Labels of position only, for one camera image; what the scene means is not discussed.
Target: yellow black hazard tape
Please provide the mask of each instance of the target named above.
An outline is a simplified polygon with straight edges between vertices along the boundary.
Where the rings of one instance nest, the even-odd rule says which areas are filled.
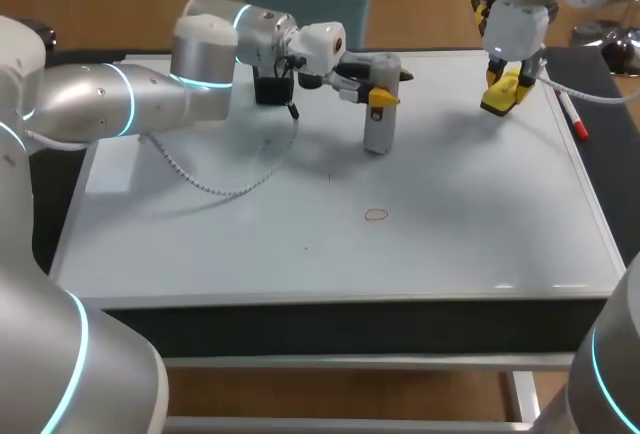
[[[487,28],[487,18],[484,16],[485,5],[481,0],[469,0],[471,2],[471,9],[473,9],[473,16],[480,31],[480,37],[484,36],[484,31]]]

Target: white cable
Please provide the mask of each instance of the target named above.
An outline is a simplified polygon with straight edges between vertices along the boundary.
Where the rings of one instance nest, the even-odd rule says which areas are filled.
[[[538,75],[538,80],[547,86],[553,87],[557,91],[566,92],[572,97],[576,97],[578,99],[584,99],[585,101],[595,102],[598,104],[626,104],[627,102],[635,101],[640,98],[640,91],[634,92],[630,96],[627,97],[600,97],[600,96],[592,96],[591,94],[585,94],[584,92],[575,91],[570,89],[562,84],[558,84],[557,82],[553,82],[542,75]]]
[[[209,187],[206,184],[202,184],[201,182],[196,180],[193,176],[191,176],[187,171],[185,171],[180,166],[180,164],[178,164],[178,162],[173,157],[171,157],[171,154],[169,154],[166,147],[162,144],[162,142],[160,142],[160,140],[158,140],[156,136],[154,136],[153,134],[145,134],[142,137],[149,139],[151,143],[156,147],[156,149],[158,149],[158,152],[162,154],[162,157],[164,157],[166,161],[169,163],[169,165],[173,168],[173,170],[176,171],[180,175],[180,177],[182,177],[185,181],[187,181],[196,189],[200,189],[203,192],[206,192],[208,194],[214,194],[216,196],[235,197],[235,196],[241,196],[243,194],[246,194],[249,191],[254,190],[256,187],[260,186],[261,184],[264,184],[271,176],[273,176],[275,172],[280,168],[282,163],[285,161],[289,153],[291,152],[291,148],[293,147],[293,143],[296,140],[297,135],[298,135],[298,120],[294,119],[293,127],[291,129],[291,137],[289,138],[289,141],[287,142],[287,145],[285,146],[284,151],[282,152],[280,157],[271,165],[271,167],[260,178],[258,178],[256,181],[252,182],[251,184],[247,184],[246,186],[241,187],[239,189],[228,189],[228,190],[217,189],[214,187]]]
[[[42,144],[43,146],[50,149],[56,149],[58,151],[81,151],[82,149],[86,149],[87,147],[89,147],[88,144],[54,141],[53,139],[50,139],[46,136],[43,136],[42,134],[38,134],[37,132],[33,131],[25,131],[25,133],[28,137],[30,137],[37,143]]]

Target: silver robot arm segment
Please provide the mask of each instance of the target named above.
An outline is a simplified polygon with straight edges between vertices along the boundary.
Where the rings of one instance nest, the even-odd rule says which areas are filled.
[[[48,69],[26,129],[58,142],[90,143],[225,119],[237,43],[222,19],[182,17],[169,77],[130,64]]]
[[[3,36],[15,27],[0,22]],[[159,434],[168,382],[155,349],[60,289],[33,258],[23,116],[44,47],[26,31],[10,46],[0,64],[0,431]]]

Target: red circle drawing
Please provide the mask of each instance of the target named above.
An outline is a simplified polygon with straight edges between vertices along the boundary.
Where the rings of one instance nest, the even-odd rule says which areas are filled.
[[[387,217],[389,217],[389,213],[384,209],[369,209],[364,215],[368,222],[382,221]]]

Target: blue led ring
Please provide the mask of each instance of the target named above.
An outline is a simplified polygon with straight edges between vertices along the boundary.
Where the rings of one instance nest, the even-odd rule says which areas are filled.
[[[73,373],[71,374],[71,379],[69,379],[69,384],[67,384],[67,389],[64,391],[62,395],[62,399],[60,399],[60,403],[56,410],[53,411],[49,422],[44,426],[40,434],[52,434],[62,416],[64,416],[65,412],[69,408],[71,401],[73,400],[73,396],[78,389],[78,384],[80,382],[80,376],[82,375],[82,371],[84,370],[84,366],[87,361],[87,350],[89,347],[89,321],[87,319],[87,311],[84,309],[82,302],[76,296],[67,291],[67,294],[71,296],[73,302],[78,309],[78,314],[80,315],[80,348],[78,349],[78,357],[76,358],[76,365],[73,368]]]

